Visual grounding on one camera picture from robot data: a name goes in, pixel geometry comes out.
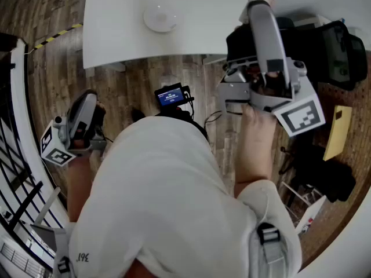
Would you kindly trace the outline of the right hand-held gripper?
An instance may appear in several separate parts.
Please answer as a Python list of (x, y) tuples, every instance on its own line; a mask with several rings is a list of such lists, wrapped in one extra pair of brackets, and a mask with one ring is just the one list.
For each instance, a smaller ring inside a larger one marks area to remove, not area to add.
[[(325, 124), (319, 98), (302, 61), (288, 57), (271, 6), (274, 0), (247, 4), (248, 22), (226, 39), (227, 68), (217, 86), (222, 113), (230, 104), (248, 104), (274, 115), (291, 137)], [(282, 71), (289, 97), (264, 96), (251, 89), (253, 74)]]

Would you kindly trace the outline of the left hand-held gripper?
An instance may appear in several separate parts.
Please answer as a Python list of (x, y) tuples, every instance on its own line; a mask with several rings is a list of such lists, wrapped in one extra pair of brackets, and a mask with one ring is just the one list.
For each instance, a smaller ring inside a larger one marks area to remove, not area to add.
[[(101, 155), (104, 153), (107, 139), (103, 134), (103, 128), (100, 131), (92, 122), (97, 101), (97, 93), (82, 93), (64, 116), (55, 116), (50, 121), (40, 141), (43, 160), (56, 166), (65, 166), (75, 158), (88, 155), (93, 151), (98, 151)], [(87, 149), (71, 148), (71, 140), (79, 127), (88, 131)]]

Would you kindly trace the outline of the white round disc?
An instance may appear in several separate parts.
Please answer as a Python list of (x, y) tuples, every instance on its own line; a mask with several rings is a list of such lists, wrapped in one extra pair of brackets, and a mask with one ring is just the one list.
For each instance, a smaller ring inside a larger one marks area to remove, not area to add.
[(168, 33), (182, 23), (183, 17), (181, 13), (169, 5), (154, 3), (144, 9), (143, 21), (151, 31)]

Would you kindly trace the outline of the person's right forearm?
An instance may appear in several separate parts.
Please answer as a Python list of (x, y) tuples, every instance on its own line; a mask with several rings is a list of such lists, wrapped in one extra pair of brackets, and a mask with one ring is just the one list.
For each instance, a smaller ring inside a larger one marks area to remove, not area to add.
[(235, 155), (234, 196), (250, 184), (272, 177), (272, 144), (276, 118), (249, 105), (242, 106), (241, 126)]

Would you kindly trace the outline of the person's left forearm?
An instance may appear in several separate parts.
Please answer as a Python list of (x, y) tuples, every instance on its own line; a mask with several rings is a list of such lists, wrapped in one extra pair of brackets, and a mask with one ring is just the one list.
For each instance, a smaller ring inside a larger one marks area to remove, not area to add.
[(93, 172), (90, 157), (77, 157), (70, 161), (67, 170), (67, 212), (70, 222), (77, 222), (90, 196)]

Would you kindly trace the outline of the person's left hand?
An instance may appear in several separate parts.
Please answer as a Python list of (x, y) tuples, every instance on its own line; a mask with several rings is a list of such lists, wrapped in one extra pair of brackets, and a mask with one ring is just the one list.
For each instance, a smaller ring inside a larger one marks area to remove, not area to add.
[(77, 128), (74, 138), (71, 140), (72, 149), (87, 149), (89, 147), (89, 139), (86, 137), (88, 131), (82, 127)]

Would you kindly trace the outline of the person's right hand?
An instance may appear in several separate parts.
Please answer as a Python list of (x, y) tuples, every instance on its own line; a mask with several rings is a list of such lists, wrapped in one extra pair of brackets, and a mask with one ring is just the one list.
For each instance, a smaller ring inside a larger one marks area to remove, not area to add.
[(286, 87), (282, 71), (268, 72), (266, 74), (253, 74), (251, 89), (264, 96), (289, 97), (290, 92)]

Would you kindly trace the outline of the person's black shoe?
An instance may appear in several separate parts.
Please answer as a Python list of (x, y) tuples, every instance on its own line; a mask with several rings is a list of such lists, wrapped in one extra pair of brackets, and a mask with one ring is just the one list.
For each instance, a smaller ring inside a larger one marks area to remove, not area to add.
[(132, 108), (131, 117), (132, 117), (132, 122), (136, 123), (139, 120), (144, 119), (146, 115), (141, 110), (137, 108)]
[(97, 101), (96, 107), (93, 113), (92, 122), (95, 128), (100, 129), (100, 131), (102, 131), (102, 128), (103, 128), (105, 115), (106, 115), (106, 108), (104, 104), (101, 103), (100, 101)]

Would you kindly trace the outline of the yellow and black floor tape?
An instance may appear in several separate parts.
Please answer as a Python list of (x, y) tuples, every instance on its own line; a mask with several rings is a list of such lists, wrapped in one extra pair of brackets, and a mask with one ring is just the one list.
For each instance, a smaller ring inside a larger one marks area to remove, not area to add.
[(58, 33), (54, 34), (53, 36), (50, 36), (49, 38), (45, 39), (43, 42), (37, 44), (36, 46), (33, 47), (32, 49), (32, 52), (34, 50), (38, 50), (40, 48), (42, 48), (43, 46), (45, 46), (46, 44), (48, 44), (49, 42), (52, 42), (54, 41), (56, 38), (74, 30), (74, 29), (77, 29), (77, 28), (81, 28), (83, 26), (83, 24), (74, 24), (72, 25), (70, 28), (68, 29), (65, 29), (65, 30), (62, 30), (62, 31), (59, 31)]

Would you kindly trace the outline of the small monitor with blue screen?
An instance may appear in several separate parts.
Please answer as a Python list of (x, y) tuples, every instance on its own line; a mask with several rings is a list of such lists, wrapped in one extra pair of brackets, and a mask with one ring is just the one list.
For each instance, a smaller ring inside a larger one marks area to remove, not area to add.
[(181, 105), (189, 103), (192, 109), (192, 114), (194, 114), (193, 101), (195, 98), (191, 96), (189, 86), (183, 86), (181, 83), (176, 83), (170, 86), (164, 86), (163, 88), (154, 91), (154, 94), (160, 112), (174, 111)]

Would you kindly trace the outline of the black metal railing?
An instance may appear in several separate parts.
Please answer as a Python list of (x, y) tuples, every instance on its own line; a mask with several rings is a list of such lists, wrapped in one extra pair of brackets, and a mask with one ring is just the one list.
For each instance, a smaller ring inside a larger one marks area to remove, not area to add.
[(33, 196), (20, 223), (36, 220), (56, 184), (41, 157), (28, 95), (28, 45), (0, 32), (0, 205), (15, 213)]

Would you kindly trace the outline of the black bag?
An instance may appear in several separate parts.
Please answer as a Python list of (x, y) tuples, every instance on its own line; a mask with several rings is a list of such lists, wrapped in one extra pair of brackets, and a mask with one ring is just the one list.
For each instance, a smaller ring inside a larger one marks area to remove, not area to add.
[(316, 189), (331, 203), (348, 200), (356, 184), (350, 166), (336, 159), (323, 160), (325, 149), (316, 145), (294, 151), (281, 147), (280, 151), (287, 154), (288, 158), (285, 161), (287, 167), (282, 167), (279, 174), (295, 169), (290, 182), (294, 191), (297, 192), (302, 186)]
[(306, 30), (292, 26), (281, 28), (279, 23), (278, 27), (286, 55), (305, 64), (310, 81), (350, 91), (366, 78), (368, 64), (364, 44), (349, 33), (344, 23), (334, 21)]

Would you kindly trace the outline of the black waist pack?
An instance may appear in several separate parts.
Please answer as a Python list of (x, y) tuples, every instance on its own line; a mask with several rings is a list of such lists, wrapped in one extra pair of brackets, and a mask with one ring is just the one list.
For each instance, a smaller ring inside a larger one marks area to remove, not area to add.
[(192, 119), (191, 114), (188, 111), (182, 110), (180, 107), (161, 111), (156, 116), (178, 119), (190, 123), (202, 133), (202, 135), (206, 138), (207, 141), (209, 141), (206, 130)]

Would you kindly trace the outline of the person's white shirt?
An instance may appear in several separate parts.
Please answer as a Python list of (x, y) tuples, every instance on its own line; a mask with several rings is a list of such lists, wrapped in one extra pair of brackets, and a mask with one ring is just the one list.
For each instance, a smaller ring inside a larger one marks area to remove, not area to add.
[(127, 127), (102, 162), (68, 245), (77, 278), (294, 278), (301, 246), (275, 184), (228, 193), (202, 133), (167, 117)]

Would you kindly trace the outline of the yellow flat board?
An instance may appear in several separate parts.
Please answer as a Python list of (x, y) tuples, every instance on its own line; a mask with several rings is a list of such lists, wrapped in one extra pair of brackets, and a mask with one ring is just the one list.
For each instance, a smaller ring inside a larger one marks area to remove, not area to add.
[(343, 152), (351, 123), (352, 107), (337, 105), (323, 160), (327, 161)]

